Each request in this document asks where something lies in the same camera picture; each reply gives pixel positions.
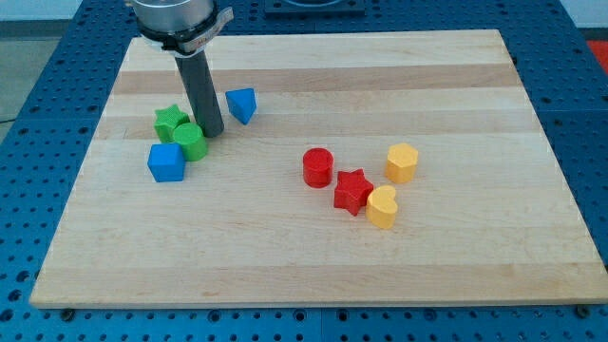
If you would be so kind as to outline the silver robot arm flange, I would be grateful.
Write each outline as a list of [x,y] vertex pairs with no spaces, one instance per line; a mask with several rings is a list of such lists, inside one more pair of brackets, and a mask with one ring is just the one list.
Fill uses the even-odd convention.
[[234,19],[233,9],[214,0],[130,0],[138,30],[153,47],[190,58]]

